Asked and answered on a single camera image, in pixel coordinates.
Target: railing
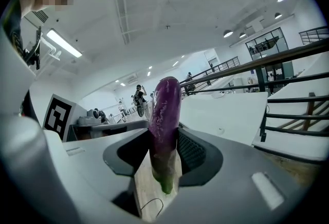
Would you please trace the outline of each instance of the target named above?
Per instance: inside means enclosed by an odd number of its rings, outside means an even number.
[[[278,84],[289,84],[294,82],[303,82],[303,81],[310,81],[315,79],[323,79],[323,78],[329,78],[329,72],[325,73],[319,73],[315,75],[310,76],[303,76],[303,77],[297,77],[297,78],[291,78],[291,79],[284,79],[284,80],[274,80],[271,82],[264,81],[264,76],[262,73],[262,68],[267,65],[275,65],[277,63],[287,62],[299,58],[303,58],[306,56],[322,53],[329,51],[329,39],[323,39],[320,41],[316,41],[314,43],[297,47],[294,49],[286,50],[277,54],[273,54],[271,56],[252,61],[234,68],[223,70],[219,73],[210,74],[206,77],[189,81],[186,83],[181,84],[181,88],[186,88],[187,86],[191,86],[197,83],[201,82],[207,82],[207,81],[213,81],[217,80],[219,78],[223,78],[226,76],[255,70],[257,77],[258,77],[258,84],[248,84],[248,85],[242,85],[242,86],[232,86],[227,88],[218,88],[218,89],[208,89],[208,90],[199,90],[194,91],[193,94],[200,93],[200,92],[210,92],[210,91],[223,91],[227,89],[243,89],[243,88],[252,88],[252,87],[258,87],[259,91],[265,91],[266,86],[274,86]],[[306,98],[288,98],[288,99],[273,99],[268,100],[268,103],[298,103],[298,102],[317,102],[317,101],[326,101],[328,100],[328,96],[310,96]],[[293,129],[284,129],[284,128],[277,128],[277,127],[270,127],[266,126],[266,118],[280,118],[280,119],[295,119],[295,120],[329,120],[329,114],[326,113],[324,115],[279,115],[279,114],[267,114],[265,112],[261,127],[260,127],[260,136],[261,141],[265,142],[266,140],[266,133],[265,130],[271,130],[271,131],[277,131],[282,133],[290,133],[290,134],[299,134],[299,135],[307,135],[307,136],[329,136],[328,132],[310,132],[307,130],[293,130]]]
[[[329,38],[328,26],[299,32],[304,45]]]
[[[238,57],[234,57],[234,58],[231,58],[228,61],[225,61],[225,62],[220,63],[216,66],[213,66],[212,68],[209,68],[209,69],[207,69],[203,72],[200,72],[197,75],[194,75],[191,78],[180,82],[180,84],[184,84],[186,82],[189,82],[189,81],[193,80],[194,78],[198,79],[198,78],[201,78],[201,77],[206,77],[210,74],[218,73],[220,71],[227,70],[227,69],[230,69],[230,68],[234,68],[234,67],[237,67],[239,65],[240,65],[240,62],[239,62]],[[185,95],[192,94],[194,91],[203,90],[204,88],[210,86],[211,83],[214,83],[217,80],[218,79],[215,79],[211,82],[210,81],[205,81],[205,82],[202,82],[202,83],[195,84],[194,86],[184,86],[184,88],[182,88],[182,96],[184,97]]]

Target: wire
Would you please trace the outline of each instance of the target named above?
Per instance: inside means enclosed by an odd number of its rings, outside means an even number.
[[[153,199],[151,199],[149,202],[147,202],[140,210],[142,211],[143,210],[143,208],[148,204],[148,203],[150,203],[151,201],[153,201],[153,200],[156,200],[156,199],[159,199],[160,201],[161,201],[161,204],[162,204],[162,207],[161,207],[161,209],[160,209],[160,211],[158,212],[158,214],[155,216],[156,218],[159,216],[159,214],[161,213],[161,211],[163,210],[163,202],[162,202],[162,200],[160,199],[160,198],[153,198]]]

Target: eggplant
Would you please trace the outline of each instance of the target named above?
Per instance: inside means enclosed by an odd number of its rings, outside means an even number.
[[[175,77],[162,79],[153,94],[149,132],[152,174],[166,194],[173,188],[180,104],[179,81]]]

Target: gray machine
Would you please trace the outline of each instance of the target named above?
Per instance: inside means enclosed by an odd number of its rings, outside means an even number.
[[[15,202],[26,201],[30,211],[53,223],[143,223],[133,176],[149,149],[147,124],[63,143],[58,133],[17,115],[34,74],[2,28],[0,42],[0,160]],[[58,121],[52,124],[62,130]],[[178,195],[155,223],[276,223],[304,194],[250,146],[183,128],[177,143],[183,173]],[[258,173],[270,185],[260,188]],[[269,199],[268,190],[279,198]]]

